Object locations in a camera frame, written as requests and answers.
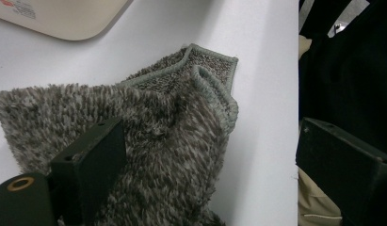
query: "beige fabric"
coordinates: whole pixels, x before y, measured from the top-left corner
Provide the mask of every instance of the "beige fabric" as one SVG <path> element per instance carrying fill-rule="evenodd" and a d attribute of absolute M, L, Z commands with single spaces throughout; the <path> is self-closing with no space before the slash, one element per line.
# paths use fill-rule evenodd
<path fill-rule="evenodd" d="M 298 225 L 339 226 L 340 209 L 301 169 L 298 169 Z"/>
<path fill-rule="evenodd" d="M 298 59 L 300 59 L 301 56 L 310 49 L 312 42 L 312 40 L 303 36 L 298 36 Z"/>

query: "gray fuzzy cloth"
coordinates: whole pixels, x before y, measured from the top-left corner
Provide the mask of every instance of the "gray fuzzy cloth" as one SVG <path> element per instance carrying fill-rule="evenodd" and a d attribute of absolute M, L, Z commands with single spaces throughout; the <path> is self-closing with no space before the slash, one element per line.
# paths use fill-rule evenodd
<path fill-rule="evenodd" d="M 224 225 L 208 209 L 237 119 L 235 57 L 190 45 L 115 86 L 0 92 L 0 122 L 22 172 L 94 123 L 122 117 L 127 165 L 95 225 Z"/>

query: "beige object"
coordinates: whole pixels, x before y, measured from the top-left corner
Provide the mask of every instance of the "beige object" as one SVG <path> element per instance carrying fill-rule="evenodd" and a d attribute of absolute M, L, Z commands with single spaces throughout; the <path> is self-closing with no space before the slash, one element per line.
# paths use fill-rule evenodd
<path fill-rule="evenodd" d="M 128 0 L 0 0 L 0 19 L 64 40 L 98 35 Z"/>
<path fill-rule="evenodd" d="M 300 59 L 301 56 L 310 49 L 312 42 L 312 40 L 303 36 L 298 36 L 298 59 Z"/>
<path fill-rule="evenodd" d="M 301 169 L 298 169 L 298 225 L 339 226 L 342 217 L 337 205 Z"/>

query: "mounting hole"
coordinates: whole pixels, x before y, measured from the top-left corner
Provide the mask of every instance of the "mounting hole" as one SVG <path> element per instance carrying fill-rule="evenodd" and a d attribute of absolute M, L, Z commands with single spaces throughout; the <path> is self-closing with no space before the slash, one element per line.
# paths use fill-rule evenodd
<path fill-rule="evenodd" d="M 26 187 L 29 187 L 34 183 L 34 178 L 33 177 L 22 177 L 19 178 L 8 185 L 8 190 L 9 191 L 18 191 L 22 190 Z"/>
<path fill-rule="evenodd" d="M 73 160 L 73 155 L 66 156 L 66 157 L 64 158 L 64 160 L 66 160 L 66 161 L 72 161 L 72 160 Z"/>
<path fill-rule="evenodd" d="M 382 164 L 387 164 L 387 159 L 384 159 L 382 157 L 376 157 L 376 159 L 378 159 L 378 161 Z"/>

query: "black cloth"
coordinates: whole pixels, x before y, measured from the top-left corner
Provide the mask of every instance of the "black cloth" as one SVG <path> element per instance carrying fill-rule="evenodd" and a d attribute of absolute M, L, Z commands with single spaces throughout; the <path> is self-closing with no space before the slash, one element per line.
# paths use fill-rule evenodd
<path fill-rule="evenodd" d="M 335 124 L 387 153 L 387 0 L 333 38 L 308 35 L 299 61 L 299 116 Z"/>

